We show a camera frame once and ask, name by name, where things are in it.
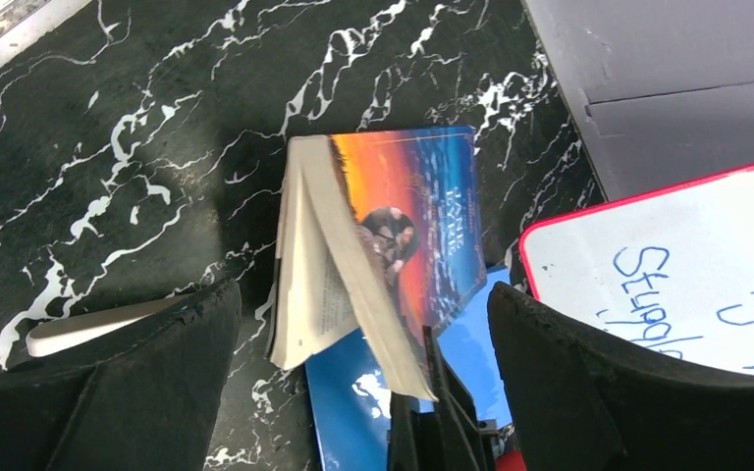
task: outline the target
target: red-edged whiteboard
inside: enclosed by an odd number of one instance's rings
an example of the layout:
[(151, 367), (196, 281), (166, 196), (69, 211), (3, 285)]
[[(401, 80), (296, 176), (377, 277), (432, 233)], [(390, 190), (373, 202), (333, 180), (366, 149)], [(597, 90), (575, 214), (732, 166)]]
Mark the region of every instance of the red-edged whiteboard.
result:
[(754, 375), (754, 165), (537, 223), (519, 249), (563, 314)]

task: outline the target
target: table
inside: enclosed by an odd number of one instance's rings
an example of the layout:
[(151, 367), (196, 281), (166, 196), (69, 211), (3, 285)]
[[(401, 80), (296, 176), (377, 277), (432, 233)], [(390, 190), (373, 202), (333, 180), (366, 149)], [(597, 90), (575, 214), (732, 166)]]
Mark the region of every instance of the table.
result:
[(205, 467), (319, 469), (302, 371), (262, 356), (286, 138), (452, 123), (477, 129), (489, 263), (601, 200), (519, 2), (89, 3), (0, 71), (0, 371), (40, 319), (233, 277)]

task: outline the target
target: blue book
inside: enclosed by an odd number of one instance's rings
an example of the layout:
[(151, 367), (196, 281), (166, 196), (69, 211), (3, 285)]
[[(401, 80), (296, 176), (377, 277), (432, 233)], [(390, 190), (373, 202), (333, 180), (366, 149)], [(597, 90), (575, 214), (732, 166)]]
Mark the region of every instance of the blue book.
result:
[[(487, 297), (506, 269), (487, 272), (487, 285), (440, 335), (444, 357), (475, 399), (478, 420), (496, 420), (512, 432), (510, 408), (487, 324)], [(325, 471), (385, 471), (389, 402), (380, 366), (357, 330), (307, 360), (307, 382)], [(421, 402), (421, 411), (431, 403)]]

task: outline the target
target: book cover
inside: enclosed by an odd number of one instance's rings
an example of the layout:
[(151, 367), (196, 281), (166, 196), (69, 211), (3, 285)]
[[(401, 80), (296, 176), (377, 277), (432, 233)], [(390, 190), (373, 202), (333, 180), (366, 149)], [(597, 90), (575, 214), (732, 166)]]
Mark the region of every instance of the book cover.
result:
[(484, 285), (472, 128), (331, 135), (341, 187), (415, 355)]
[[(488, 272), (487, 285), (438, 343), (475, 400), (477, 419), (496, 420), (503, 437), (499, 452), (503, 452), (514, 447), (515, 437), (487, 323), (487, 297), (496, 282), (509, 282), (506, 269)], [(357, 330), (312, 356), (305, 370), (323, 469), (384, 471), (392, 396), (362, 332)], [(421, 403), (420, 410), (431, 410), (431, 404)]]

